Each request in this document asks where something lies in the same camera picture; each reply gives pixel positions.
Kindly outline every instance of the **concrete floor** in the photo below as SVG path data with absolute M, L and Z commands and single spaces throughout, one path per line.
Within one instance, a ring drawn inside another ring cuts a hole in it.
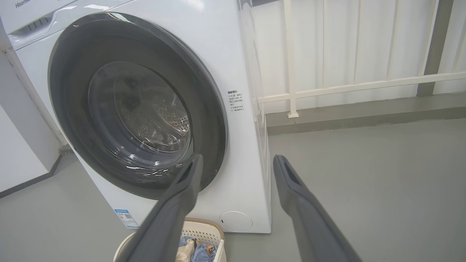
M 466 119 L 269 137 L 363 261 L 466 261 Z M 272 180 L 272 233 L 226 234 L 229 262 L 299 261 Z M 0 261 L 111 261 L 126 229 L 73 155 L 0 199 Z

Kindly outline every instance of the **laundry basket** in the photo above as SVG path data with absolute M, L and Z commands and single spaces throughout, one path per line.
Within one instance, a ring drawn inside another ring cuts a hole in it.
M 134 233 L 130 234 L 123 240 L 123 242 L 121 242 L 115 252 L 115 256 L 113 258 L 114 262 L 117 260 L 125 244 L 133 235 Z M 216 223 L 209 220 L 187 217 L 183 224 L 183 230 L 181 231 L 181 237 L 183 236 L 190 236 L 201 243 L 218 246 L 213 262 L 226 262 L 224 248 L 225 235 L 223 234 L 222 228 Z

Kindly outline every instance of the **hisense logo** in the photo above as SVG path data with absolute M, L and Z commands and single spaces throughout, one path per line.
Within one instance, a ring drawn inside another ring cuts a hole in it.
M 21 1 L 21 2 L 17 2 L 16 3 L 16 8 L 18 7 L 21 7 L 22 5 L 26 4 L 27 2 L 29 2 L 30 0 L 24 0 L 24 1 Z

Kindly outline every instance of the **washing machine door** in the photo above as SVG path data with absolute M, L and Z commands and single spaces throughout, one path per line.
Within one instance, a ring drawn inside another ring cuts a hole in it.
M 193 154 L 201 189 L 217 175 L 226 116 L 212 76 L 177 37 L 138 17 L 97 13 L 65 29 L 50 95 L 77 153 L 106 180 L 158 199 Z

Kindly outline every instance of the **railing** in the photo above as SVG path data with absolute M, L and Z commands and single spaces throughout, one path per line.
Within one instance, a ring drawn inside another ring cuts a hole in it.
M 289 100 L 290 112 L 288 114 L 289 118 L 299 117 L 298 112 L 296 111 L 296 100 L 303 97 L 315 97 L 328 94 L 344 93 L 358 90 L 369 90 L 369 89 L 378 89 L 384 87 L 400 86 L 400 85 L 410 85 L 410 84 L 420 84 L 420 83 L 431 83 L 438 81 L 447 81 L 447 80 L 457 80 L 465 79 L 466 71 L 458 72 L 458 64 L 460 58 L 463 56 L 464 52 L 464 38 L 466 32 L 466 19 L 462 28 L 462 33 L 460 36 L 459 44 L 456 50 L 456 55 L 453 62 L 453 70 L 449 73 L 442 74 L 432 74 L 424 75 L 426 65 L 428 63 L 429 49 L 432 41 L 432 33 L 434 32 L 434 25 L 436 21 L 436 16 L 439 7 L 439 0 L 435 0 L 432 6 L 432 19 L 430 23 L 430 31 L 428 39 L 426 39 L 425 52 L 422 62 L 420 63 L 419 71 L 417 76 L 406 77 L 406 78 L 397 78 L 392 79 L 392 61 L 394 56 L 394 48 L 396 43 L 396 36 L 399 28 L 399 22 L 397 21 L 399 13 L 399 0 L 395 0 L 395 12 L 393 16 L 393 27 L 391 32 L 391 41 L 390 41 L 390 50 L 389 50 L 389 59 L 387 64 L 387 72 L 385 75 L 385 80 L 359 83 L 358 77 L 360 76 L 360 70 L 358 66 L 358 54 L 361 52 L 359 50 L 360 44 L 360 22 L 361 22 L 361 9 L 364 5 L 364 0 L 359 0 L 358 2 L 358 16 L 357 16 L 357 31 L 356 31 L 356 56 L 354 61 L 354 75 L 353 83 L 340 86 L 331 86 L 326 87 L 325 83 L 325 74 L 326 74 L 326 32 L 327 29 L 327 1 L 323 0 L 323 60 L 322 60 L 322 86 L 317 89 L 306 90 L 306 91 L 296 91 L 296 79 L 295 79 L 295 54 L 294 54 L 294 35 L 293 35 L 293 25 L 292 25 L 292 11 L 291 11 L 291 0 L 283 0 L 284 3 L 284 19 L 285 19 L 285 29 L 286 29 L 286 46 L 287 46 L 287 59 L 288 59 L 288 93 L 278 94 L 272 96 L 262 97 L 260 102 L 268 103 L 275 101 Z

